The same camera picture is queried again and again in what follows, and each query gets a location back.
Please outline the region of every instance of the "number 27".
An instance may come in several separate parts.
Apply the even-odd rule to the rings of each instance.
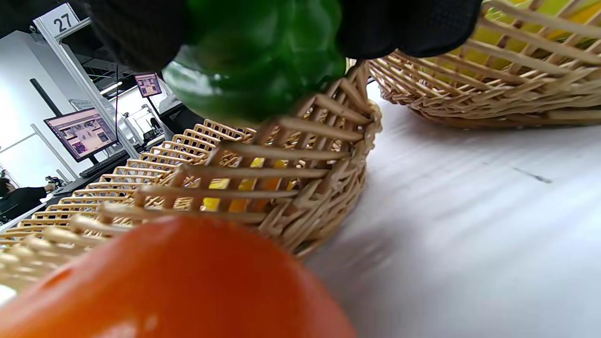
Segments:
[[[71,27],[71,20],[69,20],[69,14],[63,14],[61,17],[67,21],[67,27]],[[54,19],[54,24],[58,25],[58,32],[60,33],[67,30],[67,27],[64,26],[63,21],[59,18]]]

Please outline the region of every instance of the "black cable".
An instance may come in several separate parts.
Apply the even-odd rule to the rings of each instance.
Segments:
[[[117,142],[119,142],[119,133],[117,132],[119,129],[119,125],[117,124],[118,116],[119,116],[119,63],[115,62],[115,77],[117,79],[117,96],[115,97],[115,137],[117,137]]]

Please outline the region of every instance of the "wicker basket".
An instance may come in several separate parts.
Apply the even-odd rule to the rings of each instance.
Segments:
[[[355,66],[295,116],[256,131],[206,120],[130,159],[0,234],[0,283],[20,290],[117,233],[183,212],[240,222],[305,257],[338,230],[363,190],[365,158],[381,130],[367,78],[365,65]],[[261,168],[251,166],[255,159],[264,159]],[[209,188],[224,178],[227,189]],[[238,190],[244,182],[251,189]],[[206,198],[218,198],[218,209],[206,210]]]
[[[439,57],[397,51],[370,61],[382,97],[459,128],[601,123],[601,10],[581,25],[573,17],[580,1],[567,1],[557,17],[537,11],[546,2],[560,0],[533,0],[526,9],[485,2],[475,34],[493,43],[473,35]],[[491,8],[511,21],[486,19]]]

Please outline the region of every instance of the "desk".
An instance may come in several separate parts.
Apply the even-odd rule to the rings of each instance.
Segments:
[[[113,171],[115,170],[115,168],[126,165],[128,159],[129,158],[125,158],[120,162],[116,162],[114,166],[108,167],[103,172],[98,173],[94,176],[80,177],[80,178],[74,180],[73,182],[67,184],[65,187],[62,188],[62,190],[60,190],[58,192],[56,192],[56,191],[53,192],[53,197],[51,200],[48,201],[48,205],[57,204],[58,201],[61,200],[61,198],[71,196],[73,194],[73,191],[84,189],[88,184],[98,182],[100,180],[100,177],[104,174],[112,174]]]
[[[163,143],[164,140],[165,140],[165,135],[161,135],[161,136],[159,136],[157,138],[152,139],[151,141],[148,141],[146,143],[145,148],[146,148],[146,150],[150,150],[150,148],[152,148],[154,146],[158,146],[161,143]]]
[[[601,127],[461,131],[368,91],[367,188],[307,262],[358,337],[599,337]]]

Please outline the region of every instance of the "keyboard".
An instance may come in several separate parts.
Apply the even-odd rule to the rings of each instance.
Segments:
[[[112,155],[108,159],[105,159],[101,162],[98,162],[98,164],[94,164],[90,168],[87,168],[86,170],[82,171],[79,175],[81,177],[88,178],[98,174],[102,174],[106,170],[115,168],[120,162],[123,162],[127,158],[129,158],[129,154],[127,154],[127,151],[122,150]]]

